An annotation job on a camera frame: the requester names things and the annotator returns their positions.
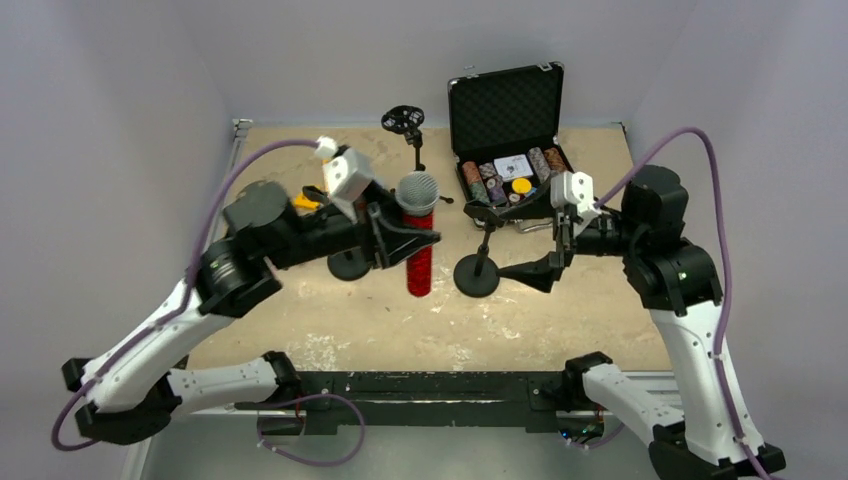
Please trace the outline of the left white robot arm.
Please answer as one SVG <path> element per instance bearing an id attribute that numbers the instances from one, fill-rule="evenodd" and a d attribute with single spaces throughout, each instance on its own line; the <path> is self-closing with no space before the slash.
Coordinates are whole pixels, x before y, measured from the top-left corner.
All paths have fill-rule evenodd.
<path id="1" fill-rule="evenodd" d="M 223 212 L 223 238 L 194 257 L 163 304 L 106 353 L 72 358 L 62 368 L 83 445 L 132 445 L 179 416 L 228 403 L 261 406 L 303 395 L 292 361 L 270 351 L 229 367 L 179 367 L 192 349 L 276 294 L 275 274 L 320 258 L 352 253 L 368 268 L 409 262 L 438 242 L 428 218 L 439 196 L 435 179 L 406 175 L 395 189 L 365 184 L 356 214 L 330 204 L 299 215 L 282 185 L 254 182 Z"/>

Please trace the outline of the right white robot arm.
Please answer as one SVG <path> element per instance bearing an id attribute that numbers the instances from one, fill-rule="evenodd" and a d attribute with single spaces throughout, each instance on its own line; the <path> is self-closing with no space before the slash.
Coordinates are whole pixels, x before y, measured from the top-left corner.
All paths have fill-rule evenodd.
<path id="1" fill-rule="evenodd" d="M 688 192 L 668 168 L 642 168 L 621 207 L 598 207 L 583 173 L 552 176 L 533 195 L 499 208 L 498 223 L 551 218 L 555 247 L 534 262 L 498 274 L 549 292 L 577 255 L 616 256 L 660 333 L 681 404 L 665 405 L 638 387 L 605 354 L 568 360 L 542 397 L 564 410 L 600 406 L 647 446 L 662 479 L 765 477 L 783 470 L 783 451 L 754 426 L 720 330 L 730 298 L 711 256 L 683 236 Z"/>

